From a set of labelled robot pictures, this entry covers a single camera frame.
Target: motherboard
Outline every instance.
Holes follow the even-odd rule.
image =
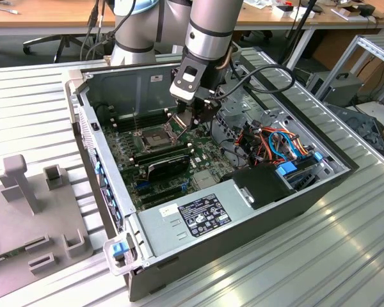
[[[167,113],[117,120],[103,128],[137,210],[216,185],[235,170],[207,126],[186,130]]]

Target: gray base plate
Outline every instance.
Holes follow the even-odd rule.
[[[42,174],[28,178],[41,209],[34,216],[24,203],[24,198],[7,203],[0,193],[0,255],[46,235],[51,241],[0,261],[0,297],[88,258],[93,253],[67,172],[60,170],[64,186],[52,191],[48,191]],[[78,252],[70,253],[69,256],[63,235],[71,246],[80,241],[78,231],[84,238],[84,246],[77,248]],[[45,264],[44,258],[36,261],[36,267],[31,268],[31,263],[35,262],[33,260],[51,253],[55,262],[49,257]]]

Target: aluminum extrusion table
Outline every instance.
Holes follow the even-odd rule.
[[[325,91],[330,86],[331,82],[338,75],[341,68],[347,62],[347,60],[353,55],[358,47],[363,47],[365,52],[363,56],[355,63],[353,68],[350,70],[352,74],[357,73],[360,67],[363,65],[364,61],[367,59],[368,55],[373,55],[380,60],[384,61],[384,35],[357,35],[354,37],[353,41],[350,43],[346,51],[344,51],[340,60],[333,67],[333,70],[330,72],[324,83],[321,85],[319,90],[316,93],[317,98],[321,98]],[[384,99],[384,90],[381,95],[378,97],[379,101]]]
[[[243,55],[256,67],[272,62],[254,49]],[[29,171],[47,161],[68,169],[96,251],[106,235],[67,120],[60,73],[103,65],[0,70],[0,141],[29,153]],[[279,87],[288,82],[277,71],[266,76]],[[305,214],[136,303],[96,253],[0,298],[0,306],[384,306],[384,158],[298,83],[285,94],[360,166]],[[270,95],[259,97],[275,105]],[[30,148],[35,138],[43,144]]]

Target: blue cable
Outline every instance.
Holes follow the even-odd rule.
[[[275,150],[275,147],[272,145],[273,142],[272,142],[272,135],[274,133],[277,133],[277,134],[281,134],[283,135],[283,137],[286,139],[286,141],[288,142],[288,144],[290,145],[290,148],[292,148],[293,152],[298,156],[298,157],[303,157],[303,155],[301,154],[301,152],[299,152],[299,150],[294,147],[292,141],[290,140],[290,138],[287,136],[287,134],[283,133],[283,132],[280,132],[280,131],[275,131],[275,132],[272,132],[269,136],[269,146],[270,146],[270,149],[275,153],[277,154],[278,156],[280,157],[283,157],[284,158],[284,161],[287,161],[286,157],[284,157],[282,154],[278,153],[276,150]]]
[[[270,147],[271,151],[274,152],[275,154],[277,154],[279,157],[282,157],[284,159],[284,161],[287,161],[287,159],[284,155],[282,155],[281,153],[277,152],[277,150],[275,150],[275,146],[273,145],[272,137],[273,137],[273,133],[271,133],[269,135],[269,147]]]

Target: office chair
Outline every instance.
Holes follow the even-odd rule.
[[[30,46],[37,45],[38,43],[47,43],[47,42],[53,42],[56,40],[60,41],[60,44],[58,45],[57,53],[54,56],[54,63],[60,62],[61,53],[63,52],[64,47],[69,48],[70,43],[73,43],[79,47],[83,45],[82,41],[78,40],[77,37],[85,37],[85,34],[61,34],[61,35],[51,35],[46,37],[37,38],[35,40],[29,40],[28,42],[23,43],[23,52],[27,55],[32,54]],[[84,49],[87,51],[90,49],[88,45],[84,45]],[[95,51],[97,55],[103,56],[103,54],[99,53],[98,51]]]

